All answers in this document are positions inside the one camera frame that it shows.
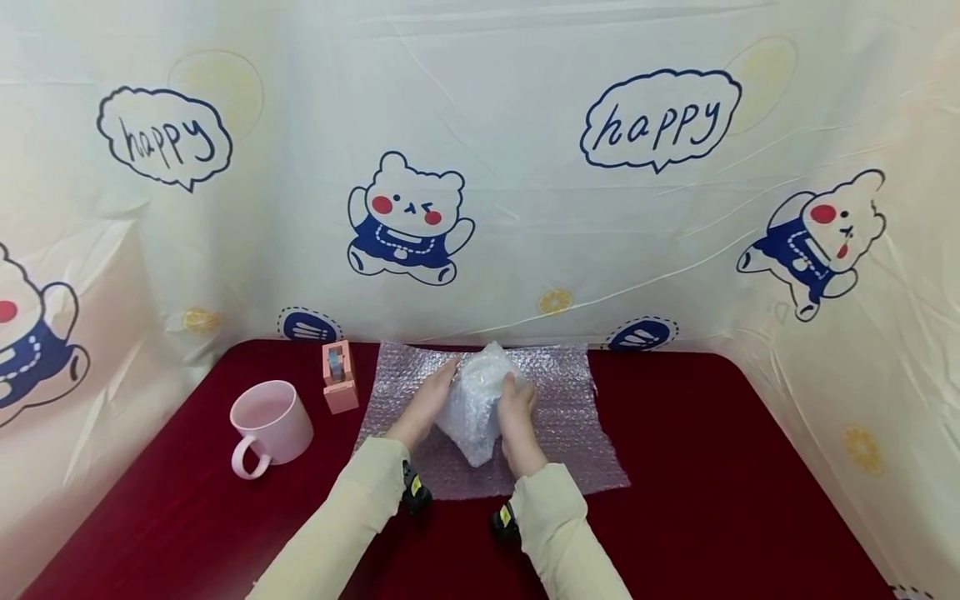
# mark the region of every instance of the pink tape dispenser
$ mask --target pink tape dispenser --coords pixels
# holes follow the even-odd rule
[[[330,412],[336,415],[359,408],[356,384],[353,381],[353,359],[350,356],[350,344],[347,341],[325,344],[324,361],[324,397]]]

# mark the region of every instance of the red table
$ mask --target red table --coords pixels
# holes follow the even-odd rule
[[[376,352],[354,349],[365,403]],[[589,520],[635,598],[890,597],[732,363],[659,352],[589,359],[600,421],[633,481],[589,496]],[[230,404],[278,378],[299,390],[316,438],[293,463],[243,481],[229,466],[239,441]],[[322,386],[318,345],[231,349],[22,600],[243,598],[352,451],[365,406],[331,416]],[[488,533],[502,500],[434,502],[419,519],[401,513],[344,597],[543,597],[519,549],[497,547]]]

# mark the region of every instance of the person's left hand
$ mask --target person's left hand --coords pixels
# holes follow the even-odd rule
[[[459,358],[451,358],[424,379],[403,414],[383,437],[402,442],[413,452],[426,439],[433,421],[443,410],[459,362]]]

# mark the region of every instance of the cream backdrop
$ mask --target cream backdrop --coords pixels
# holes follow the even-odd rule
[[[953,597],[955,4],[0,3],[0,597],[276,336],[722,353]]]

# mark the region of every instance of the yellow circle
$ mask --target yellow circle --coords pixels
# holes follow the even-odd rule
[[[765,37],[731,60],[727,71],[743,86],[727,135],[752,129],[780,102],[797,68],[797,49],[786,37]]]
[[[191,308],[183,313],[183,328],[197,335],[210,335],[220,330],[223,317],[220,313],[202,308]]]
[[[880,453],[880,445],[869,429],[863,425],[847,425],[840,437],[847,453],[858,467],[874,477],[879,477],[886,471],[887,465]]]
[[[573,305],[573,294],[566,290],[550,290],[537,301],[537,308],[542,315],[562,313]]]
[[[256,68],[226,50],[183,57],[170,70],[167,84],[216,108],[234,142],[250,133],[263,112],[263,82]]]

